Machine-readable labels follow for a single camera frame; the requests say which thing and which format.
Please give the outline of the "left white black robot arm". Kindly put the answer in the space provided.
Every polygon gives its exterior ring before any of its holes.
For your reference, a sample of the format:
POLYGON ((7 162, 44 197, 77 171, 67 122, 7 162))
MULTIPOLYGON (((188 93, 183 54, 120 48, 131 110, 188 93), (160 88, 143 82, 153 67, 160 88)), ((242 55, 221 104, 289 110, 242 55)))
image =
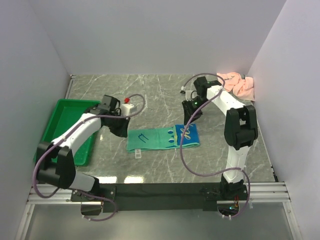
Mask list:
POLYGON ((115 97, 104 95, 101 102, 90 106, 61 136, 39 143, 32 183, 50 184, 58 189, 82 191, 89 201, 100 197, 99 179, 78 173, 74 157, 85 141, 102 127, 108 127, 117 137, 128 136, 130 118, 123 115, 125 106, 115 97))

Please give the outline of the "blue green crocodile towel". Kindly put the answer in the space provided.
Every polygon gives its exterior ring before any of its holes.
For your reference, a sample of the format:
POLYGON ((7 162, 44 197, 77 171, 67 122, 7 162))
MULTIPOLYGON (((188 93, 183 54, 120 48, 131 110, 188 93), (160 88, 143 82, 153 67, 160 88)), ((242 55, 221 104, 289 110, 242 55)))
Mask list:
POLYGON ((131 129, 128 131, 126 150, 154 151, 178 149, 182 142, 183 148, 200 146, 200 139, 195 124, 185 127, 175 124, 170 127, 131 129))

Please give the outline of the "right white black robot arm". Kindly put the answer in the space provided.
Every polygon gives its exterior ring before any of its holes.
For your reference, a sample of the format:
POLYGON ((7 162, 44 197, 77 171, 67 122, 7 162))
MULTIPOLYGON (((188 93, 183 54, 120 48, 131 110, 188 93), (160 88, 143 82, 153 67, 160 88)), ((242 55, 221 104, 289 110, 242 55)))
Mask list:
POLYGON ((245 105, 224 89, 225 82, 209 81, 205 76, 197 74, 193 82, 195 96, 192 91, 181 88, 185 94, 182 102, 184 125, 194 122, 203 114, 202 109, 209 103, 215 104, 225 116, 224 139, 228 144, 226 171, 221 181, 226 182, 220 187, 220 195, 230 200, 238 193, 235 184, 243 182, 242 170, 246 165, 248 152, 258 138, 256 109, 253 105, 245 105))

